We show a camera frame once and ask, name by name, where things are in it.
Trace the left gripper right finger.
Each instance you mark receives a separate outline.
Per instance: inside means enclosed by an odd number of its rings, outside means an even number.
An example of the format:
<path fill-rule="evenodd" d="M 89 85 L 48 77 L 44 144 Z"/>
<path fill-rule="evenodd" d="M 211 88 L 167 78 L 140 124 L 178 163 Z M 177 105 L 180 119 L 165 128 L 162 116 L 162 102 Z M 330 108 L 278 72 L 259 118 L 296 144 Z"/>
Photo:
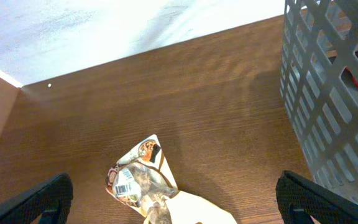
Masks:
<path fill-rule="evenodd" d="M 285 223 L 358 223 L 358 205 L 290 171 L 276 185 L 279 212 Z"/>

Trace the brown white snack bag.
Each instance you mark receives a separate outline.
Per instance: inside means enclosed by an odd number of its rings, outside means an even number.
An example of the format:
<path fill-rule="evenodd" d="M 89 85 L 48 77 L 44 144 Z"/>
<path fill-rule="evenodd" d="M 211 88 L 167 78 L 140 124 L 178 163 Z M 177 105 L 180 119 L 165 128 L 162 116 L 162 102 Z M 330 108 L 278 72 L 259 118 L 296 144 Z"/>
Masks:
<path fill-rule="evenodd" d="M 178 189 L 157 135 L 134 146 L 109 170 L 105 189 L 145 223 L 235 223 L 210 201 Z"/>

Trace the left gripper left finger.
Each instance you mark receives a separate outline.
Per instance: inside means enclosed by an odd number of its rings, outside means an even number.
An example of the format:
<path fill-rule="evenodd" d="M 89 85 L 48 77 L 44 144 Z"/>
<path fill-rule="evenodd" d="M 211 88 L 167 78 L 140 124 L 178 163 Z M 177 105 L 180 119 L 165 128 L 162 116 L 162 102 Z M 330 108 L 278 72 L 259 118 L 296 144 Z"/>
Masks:
<path fill-rule="evenodd" d="M 66 173 L 58 174 L 0 204 L 0 223 L 65 224 L 73 200 L 73 184 Z"/>

